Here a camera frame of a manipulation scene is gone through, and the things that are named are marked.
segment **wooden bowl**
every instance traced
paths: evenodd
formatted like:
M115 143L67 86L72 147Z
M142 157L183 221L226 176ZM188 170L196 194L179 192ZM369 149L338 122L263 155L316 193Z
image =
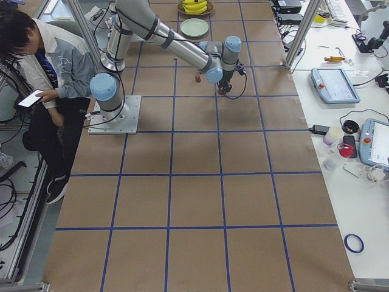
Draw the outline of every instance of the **wooden bowl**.
M201 13L201 14L191 14L191 13L187 13L187 12L185 12L185 10L184 10L184 8L183 8L183 6L182 6L182 3L183 3L183 2L184 2L183 0L180 0L180 1L178 2L178 4L177 4L177 10L178 10L179 13L182 13L182 14L185 14L185 15L201 16L201 15L208 15L208 14L210 14L210 13L213 11L213 4L212 4L212 2L207 0L207 9L206 9L206 11L204 11L203 13Z

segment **blue ring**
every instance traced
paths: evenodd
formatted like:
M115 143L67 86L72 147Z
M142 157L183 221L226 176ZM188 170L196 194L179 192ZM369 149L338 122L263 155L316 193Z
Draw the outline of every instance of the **blue ring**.
M350 248L350 246L349 246L348 243L347 243L349 237L355 237L355 238L357 238L357 239L359 240L360 245L361 245L360 250L355 251L355 250L353 250L352 248ZM345 239L344 239L344 243L345 243L346 249L349 250L349 251L351 251L351 252L353 252L353 253L355 253L355 254L360 254L360 253L365 249L365 245L364 245L364 243L363 243L363 240L362 240L358 235L356 235L356 234L348 234L348 235L346 235L346 236L345 236Z

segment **yellow screwdriver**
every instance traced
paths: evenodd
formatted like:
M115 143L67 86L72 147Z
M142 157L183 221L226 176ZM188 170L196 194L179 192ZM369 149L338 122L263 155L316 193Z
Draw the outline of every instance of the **yellow screwdriver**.
M330 57L324 57L324 60L326 62L340 62L340 61L344 61L346 58L345 56L339 56L339 57L333 57L333 56L330 56Z

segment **person's hand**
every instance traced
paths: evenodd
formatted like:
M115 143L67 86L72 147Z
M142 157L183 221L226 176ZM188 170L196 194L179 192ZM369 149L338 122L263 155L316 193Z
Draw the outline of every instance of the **person's hand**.
M38 93L36 96L43 96L40 102L49 102L58 97L58 92L55 89L45 90L41 93Z

